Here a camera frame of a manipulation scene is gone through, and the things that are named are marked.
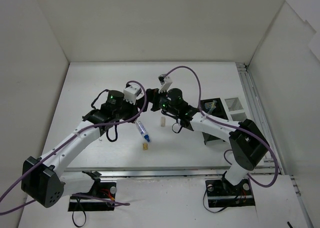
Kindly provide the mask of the beige eraser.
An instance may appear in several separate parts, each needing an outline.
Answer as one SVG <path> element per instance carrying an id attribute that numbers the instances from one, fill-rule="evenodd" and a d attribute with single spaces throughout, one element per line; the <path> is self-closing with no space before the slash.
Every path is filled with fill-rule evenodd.
<path id="1" fill-rule="evenodd" d="M 166 118 L 163 116 L 160 118 L 160 126 L 165 127 L 166 126 Z"/>

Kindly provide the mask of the clear glue bottle blue cap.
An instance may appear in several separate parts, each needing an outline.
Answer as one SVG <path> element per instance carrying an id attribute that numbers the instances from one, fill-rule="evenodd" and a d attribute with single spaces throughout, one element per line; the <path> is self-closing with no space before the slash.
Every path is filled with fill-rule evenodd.
<path id="1" fill-rule="evenodd" d="M 143 123 L 139 120 L 137 120 L 135 122 L 135 125 L 136 125 L 136 128 L 139 132 L 139 134 L 142 136 L 142 138 L 147 142 L 147 143 L 151 143 L 151 139 L 150 139 L 150 136 L 147 132 L 147 130 L 145 129 Z"/>

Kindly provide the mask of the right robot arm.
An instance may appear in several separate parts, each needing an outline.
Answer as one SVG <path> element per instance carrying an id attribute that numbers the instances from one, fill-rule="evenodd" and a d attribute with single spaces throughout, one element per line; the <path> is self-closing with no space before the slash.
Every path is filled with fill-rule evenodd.
<path id="1" fill-rule="evenodd" d="M 268 142 L 252 120 L 236 122 L 209 115 L 188 104 L 178 88 L 167 92 L 147 89 L 146 98 L 152 104 L 152 111 L 160 110 L 165 116 L 173 118 L 181 128 L 212 135 L 230 145 L 235 162 L 221 181 L 222 190 L 227 194 L 238 190 L 243 178 L 256 168 L 270 150 Z"/>

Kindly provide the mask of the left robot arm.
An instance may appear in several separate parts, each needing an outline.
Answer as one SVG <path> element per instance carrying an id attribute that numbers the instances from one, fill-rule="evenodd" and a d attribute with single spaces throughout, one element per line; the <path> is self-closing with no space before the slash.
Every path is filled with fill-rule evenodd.
<path id="1" fill-rule="evenodd" d="M 100 108 L 92 107 L 77 128 L 58 146 L 39 158 L 29 157 L 22 168 L 21 189 L 42 206 L 49 208 L 67 195 L 96 197 L 100 192 L 100 174 L 82 171 L 67 176 L 64 171 L 92 142 L 110 128 L 133 122 L 146 105 L 143 88 L 130 85 L 120 92 L 109 90 Z"/>

